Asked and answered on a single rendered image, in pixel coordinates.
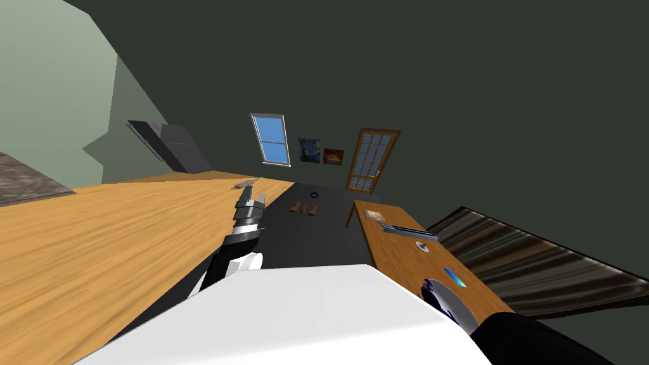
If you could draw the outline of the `dark striped bed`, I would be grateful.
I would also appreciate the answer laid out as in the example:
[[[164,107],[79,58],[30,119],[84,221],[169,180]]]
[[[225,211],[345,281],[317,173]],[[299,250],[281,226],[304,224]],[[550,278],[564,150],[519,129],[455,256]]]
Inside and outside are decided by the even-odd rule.
[[[519,314],[554,319],[649,306],[649,279],[469,208],[428,231]]]

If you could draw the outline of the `blue night sky painting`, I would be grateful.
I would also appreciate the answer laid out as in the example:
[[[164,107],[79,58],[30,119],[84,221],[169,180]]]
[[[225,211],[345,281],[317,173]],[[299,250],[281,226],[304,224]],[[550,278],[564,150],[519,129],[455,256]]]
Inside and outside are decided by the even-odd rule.
[[[301,162],[320,163],[321,140],[299,138],[299,159]]]

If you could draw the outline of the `dark grey fridge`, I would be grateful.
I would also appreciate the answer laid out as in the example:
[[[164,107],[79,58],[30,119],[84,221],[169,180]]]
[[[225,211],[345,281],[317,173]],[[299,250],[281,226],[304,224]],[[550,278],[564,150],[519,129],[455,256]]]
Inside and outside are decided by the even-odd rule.
[[[172,171],[186,174],[213,171],[185,127],[138,120],[130,120],[128,126]]]

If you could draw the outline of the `large wooden table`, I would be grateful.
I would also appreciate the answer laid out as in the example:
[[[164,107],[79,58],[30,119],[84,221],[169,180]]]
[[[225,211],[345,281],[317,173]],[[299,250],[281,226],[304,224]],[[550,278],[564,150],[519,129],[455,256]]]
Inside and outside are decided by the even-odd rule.
[[[108,343],[221,245],[244,180],[168,174],[0,207],[0,365]]]

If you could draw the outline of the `grey long flat bar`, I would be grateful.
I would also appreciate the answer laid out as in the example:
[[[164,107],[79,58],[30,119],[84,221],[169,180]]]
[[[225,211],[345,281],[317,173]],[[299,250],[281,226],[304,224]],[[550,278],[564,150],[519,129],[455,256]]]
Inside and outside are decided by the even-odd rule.
[[[438,237],[429,233],[428,231],[422,231],[417,229],[411,229],[407,227],[389,225],[389,224],[380,224],[383,228],[383,231],[391,234],[398,234],[400,236],[412,237],[417,240],[428,240],[428,241],[438,241]]]

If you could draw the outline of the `grey stone counter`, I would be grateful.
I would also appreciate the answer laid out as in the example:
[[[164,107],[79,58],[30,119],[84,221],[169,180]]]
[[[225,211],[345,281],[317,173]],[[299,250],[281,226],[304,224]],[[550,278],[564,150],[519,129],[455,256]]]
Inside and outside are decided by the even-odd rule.
[[[0,152],[0,207],[74,194],[72,189]]]

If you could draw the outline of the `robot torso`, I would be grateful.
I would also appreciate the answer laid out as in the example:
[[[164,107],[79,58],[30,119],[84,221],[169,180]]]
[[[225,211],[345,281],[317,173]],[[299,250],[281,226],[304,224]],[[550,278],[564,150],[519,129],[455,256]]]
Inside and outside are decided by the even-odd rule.
[[[367,265],[238,271],[74,365],[491,365]]]

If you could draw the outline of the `white framed window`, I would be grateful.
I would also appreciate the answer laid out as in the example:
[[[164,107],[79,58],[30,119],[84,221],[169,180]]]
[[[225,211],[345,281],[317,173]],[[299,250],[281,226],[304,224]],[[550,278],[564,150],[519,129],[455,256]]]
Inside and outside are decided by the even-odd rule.
[[[262,163],[265,165],[291,167],[285,116],[272,113],[250,113]]]

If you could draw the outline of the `blue flat card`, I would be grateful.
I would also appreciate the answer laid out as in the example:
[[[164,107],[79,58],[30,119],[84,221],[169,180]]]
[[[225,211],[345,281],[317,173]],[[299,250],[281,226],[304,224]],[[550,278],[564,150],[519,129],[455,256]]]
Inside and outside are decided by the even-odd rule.
[[[447,267],[443,267],[443,270],[449,275],[449,277],[460,287],[466,288],[466,284],[456,275],[456,273]]]

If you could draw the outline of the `brown glazed door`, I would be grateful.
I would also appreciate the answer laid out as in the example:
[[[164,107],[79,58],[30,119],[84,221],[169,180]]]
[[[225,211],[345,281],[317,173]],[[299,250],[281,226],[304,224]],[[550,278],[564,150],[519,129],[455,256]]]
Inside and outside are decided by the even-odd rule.
[[[372,194],[400,130],[361,128],[345,189]]]

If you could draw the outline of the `wooden desk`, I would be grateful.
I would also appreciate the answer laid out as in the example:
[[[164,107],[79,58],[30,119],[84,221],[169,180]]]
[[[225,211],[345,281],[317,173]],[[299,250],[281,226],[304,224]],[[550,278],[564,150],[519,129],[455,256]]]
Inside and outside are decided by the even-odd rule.
[[[440,243],[427,241],[429,252],[422,252],[415,245],[415,238],[386,233],[378,221],[367,220],[363,215],[363,210],[375,210],[383,214],[386,224],[422,230],[422,226],[403,208],[356,200],[354,209],[373,264],[386,277],[414,294],[420,293],[425,279],[435,279],[459,296],[479,321],[495,312],[511,311],[501,298]],[[458,286],[443,267],[452,269],[466,284],[466,288]]]

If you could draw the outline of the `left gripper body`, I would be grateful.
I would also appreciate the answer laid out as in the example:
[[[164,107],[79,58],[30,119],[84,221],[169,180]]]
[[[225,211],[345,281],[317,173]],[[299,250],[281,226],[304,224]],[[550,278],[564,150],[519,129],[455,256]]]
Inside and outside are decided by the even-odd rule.
[[[235,221],[243,221],[246,219],[259,220],[266,207],[265,203],[256,200],[238,200],[235,205]]]

